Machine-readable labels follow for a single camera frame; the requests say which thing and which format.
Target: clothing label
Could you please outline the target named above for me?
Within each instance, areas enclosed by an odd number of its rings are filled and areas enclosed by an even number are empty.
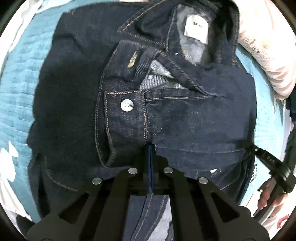
[[[208,22],[199,15],[189,14],[187,16],[184,35],[198,39],[203,44],[207,44],[207,34],[209,30]]]

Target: hand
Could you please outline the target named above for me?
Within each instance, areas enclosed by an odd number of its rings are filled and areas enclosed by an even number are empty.
[[[267,184],[260,195],[260,199],[258,200],[258,208],[260,210],[262,210],[264,207],[267,206],[267,200],[270,198],[270,193],[271,193],[271,191],[269,190],[270,182],[271,182],[271,178],[267,181]],[[277,207],[282,205],[286,201],[287,197],[288,197],[287,193],[278,195],[277,198],[274,200],[272,206]]]

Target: denim fabric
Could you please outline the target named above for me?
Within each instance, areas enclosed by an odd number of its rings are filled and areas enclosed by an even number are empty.
[[[95,4],[63,14],[40,72],[28,138],[40,213],[40,190],[51,210],[94,177],[130,166],[147,142],[169,166],[208,177],[240,203],[254,165],[244,145],[253,140],[256,97],[234,53],[238,9],[224,0],[187,1],[207,11],[216,29],[205,46],[210,63],[193,65],[176,54],[183,53],[175,14],[181,3]],[[153,61],[174,77],[166,81],[183,88],[141,89]],[[124,99],[133,101],[130,112],[121,109]],[[127,232],[133,241],[149,238],[165,205],[161,196],[146,197],[134,232]]]

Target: dark blue denim jacket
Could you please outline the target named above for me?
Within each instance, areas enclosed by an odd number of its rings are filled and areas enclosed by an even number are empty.
[[[210,21],[199,63],[188,61],[180,43],[180,4]],[[63,14],[40,72],[28,138],[41,216],[94,177],[130,166],[147,142],[171,167],[211,179],[240,203],[254,165],[244,145],[253,139],[256,97],[235,56],[238,27],[238,8],[228,0],[100,3]],[[153,61],[178,88],[141,88]],[[133,101],[130,112],[120,107],[124,99]],[[132,199],[130,209],[141,212],[131,212],[125,240],[147,240],[166,200]]]

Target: light blue fabric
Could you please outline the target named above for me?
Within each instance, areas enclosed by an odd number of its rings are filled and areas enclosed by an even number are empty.
[[[32,122],[32,104],[40,68],[47,56],[52,35],[63,12],[94,2],[74,0],[34,16],[14,50],[9,54],[0,79],[0,149],[8,151],[11,141],[19,157],[13,158],[16,178],[11,184],[19,201],[33,221],[39,221],[28,180],[32,152],[26,139]]]
[[[241,45],[236,50],[246,71],[255,80],[257,98],[257,120],[255,126],[254,144],[267,150],[276,158],[280,158],[284,142],[285,111],[280,100],[275,99],[265,72],[258,62]],[[269,170],[255,158],[255,171],[242,203],[270,177]]]
[[[8,150],[8,142],[11,141],[19,153],[19,157],[13,159],[16,178],[11,186],[35,222],[40,218],[28,181],[28,163],[32,152],[26,145],[26,139],[34,121],[32,104],[39,71],[50,50],[52,35],[61,14],[72,8],[100,1],[75,0],[36,15],[9,54],[0,80],[0,149]],[[255,78],[258,105],[255,144],[279,157],[284,132],[283,106],[277,101],[275,111],[272,109],[274,92],[264,71],[241,46],[236,53]],[[245,197],[250,196],[268,178],[268,170],[258,160],[256,162],[260,175],[255,175]]]

